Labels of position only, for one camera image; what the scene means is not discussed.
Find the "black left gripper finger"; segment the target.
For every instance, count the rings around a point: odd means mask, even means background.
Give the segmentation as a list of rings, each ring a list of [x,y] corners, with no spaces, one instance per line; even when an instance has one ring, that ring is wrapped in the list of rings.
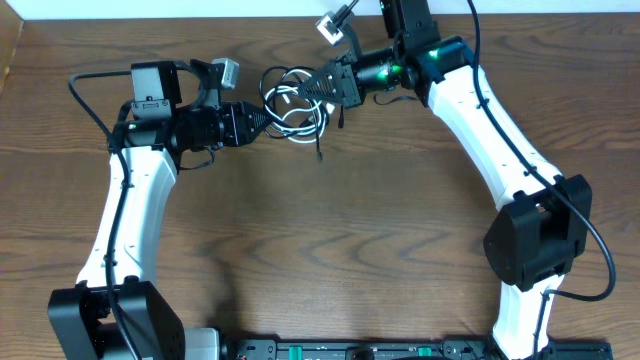
[[[236,102],[234,104],[236,116],[243,122],[271,123],[273,117],[261,106],[249,102]]]
[[[240,119],[235,121],[235,145],[245,146],[256,138],[272,123],[271,119]]]

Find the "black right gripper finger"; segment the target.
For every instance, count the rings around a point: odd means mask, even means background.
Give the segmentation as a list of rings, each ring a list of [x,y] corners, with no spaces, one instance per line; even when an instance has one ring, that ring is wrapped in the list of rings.
[[[309,79],[298,86],[299,93],[339,93],[340,75],[334,60],[319,68]]]
[[[299,89],[298,95],[304,99],[328,102],[334,105],[344,104],[344,97],[339,93],[332,93],[332,92],[313,93],[309,89]]]

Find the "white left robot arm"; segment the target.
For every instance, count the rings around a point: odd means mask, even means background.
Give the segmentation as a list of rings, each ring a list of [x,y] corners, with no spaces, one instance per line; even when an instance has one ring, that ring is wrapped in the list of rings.
[[[228,58],[133,64],[133,96],[106,128],[110,184],[91,253],[74,286],[51,293],[48,318],[69,359],[233,359],[213,328],[186,328],[157,287],[166,204],[187,151],[251,144],[270,124],[247,102],[225,102]]]

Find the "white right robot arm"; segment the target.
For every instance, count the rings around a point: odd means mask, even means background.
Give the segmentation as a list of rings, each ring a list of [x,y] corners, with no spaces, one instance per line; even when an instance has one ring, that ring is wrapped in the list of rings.
[[[369,93],[403,87],[441,119],[480,172],[497,215],[483,247],[501,282],[491,337],[505,359],[547,359],[552,302],[585,249],[592,193],[582,176],[565,177],[526,139],[496,99],[469,45],[442,38],[428,4],[380,4],[391,45],[361,50],[352,9],[325,14],[318,31],[349,50],[300,86],[307,100],[346,108]]]

